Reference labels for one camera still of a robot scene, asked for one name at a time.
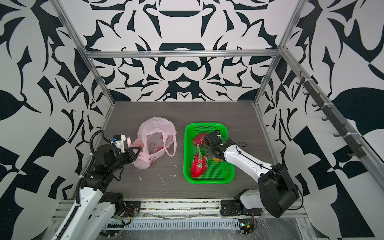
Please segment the plastic bag handle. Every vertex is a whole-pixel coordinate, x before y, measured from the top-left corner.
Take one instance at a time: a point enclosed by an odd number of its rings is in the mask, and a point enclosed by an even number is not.
[[[173,154],[172,155],[169,154],[167,146],[166,146],[166,139],[168,138],[168,136],[165,136],[164,132],[162,132],[162,134],[163,134],[164,149],[165,149],[166,153],[168,154],[168,156],[173,157],[176,153],[176,148],[177,148],[175,134],[172,134],[172,138],[173,138]]]

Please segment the black and white patterned wall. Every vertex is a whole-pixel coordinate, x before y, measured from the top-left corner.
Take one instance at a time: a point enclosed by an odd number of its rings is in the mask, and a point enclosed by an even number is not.
[[[287,47],[383,159],[382,1],[310,0]],[[260,99],[263,121],[320,237],[382,239],[384,192],[282,59]]]
[[[47,0],[0,3],[0,236],[32,239],[72,193],[110,104]]]
[[[297,0],[65,0],[91,51],[276,49]],[[117,101],[253,100],[270,57],[98,59]]]

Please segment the pink plastic bag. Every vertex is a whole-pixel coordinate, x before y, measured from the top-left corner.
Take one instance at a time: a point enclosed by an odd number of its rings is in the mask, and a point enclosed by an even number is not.
[[[176,129],[175,125],[165,118],[154,117],[143,122],[137,132],[137,139],[132,147],[140,146],[142,151],[132,164],[138,169],[148,168],[152,162],[167,153],[173,157],[176,152]],[[168,148],[174,144],[173,154],[170,155]]]

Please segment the green plastic tray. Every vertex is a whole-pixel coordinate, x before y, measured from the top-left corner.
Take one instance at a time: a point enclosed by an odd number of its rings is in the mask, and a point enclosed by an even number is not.
[[[226,184],[235,177],[235,167],[229,162],[216,162],[207,159],[207,171],[200,177],[191,177],[191,166],[194,160],[196,147],[193,139],[202,132],[213,132],[220,130],[222,136],[228,136],[227,128],[216,122],[196,122],[191,123],[185,128],[184,132],[184,177],[193,184]],[[201,152],[206,153],[206,148],[200,148]]]

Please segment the wooden table surface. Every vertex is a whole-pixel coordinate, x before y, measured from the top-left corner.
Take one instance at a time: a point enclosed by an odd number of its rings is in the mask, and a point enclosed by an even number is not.
[[[219,122],[235,142],[248,144],[242,149],[272,164],[256,112],[250,101],[238,102],[117,102],[106,126],[105,136],[125,134],[132,142],[139,126],[152,117],[163,117],[175,124],[177,150],[164,154],[147,169],[132,164],[125,167],[121,181],[112,180],[107,191],[121,192],[129,199],[225,198],[258,184],[235,166],[235,178],[228,184],[191,184],[183,175],[184,129],[192,122]]]

